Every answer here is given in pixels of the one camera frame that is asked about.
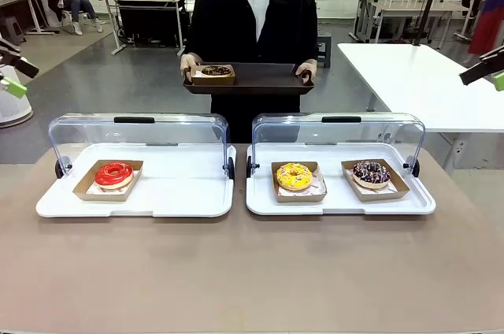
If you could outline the cardigan person's right hand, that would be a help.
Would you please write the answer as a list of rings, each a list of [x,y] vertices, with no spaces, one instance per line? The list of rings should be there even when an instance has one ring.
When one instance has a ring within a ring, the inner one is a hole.
[[[197,54],[182,54],[180,58],[180,71],[191,82],[191,70],[201,63],[202,59]]]

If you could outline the cardigan person's left hand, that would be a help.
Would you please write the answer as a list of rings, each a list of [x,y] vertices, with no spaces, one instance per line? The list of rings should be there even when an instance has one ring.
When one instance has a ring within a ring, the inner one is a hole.
[[[309,59],[304,61],[296,69],[295,75],[302,81],[303,84],[312,83],[317,74],[317,60]]]

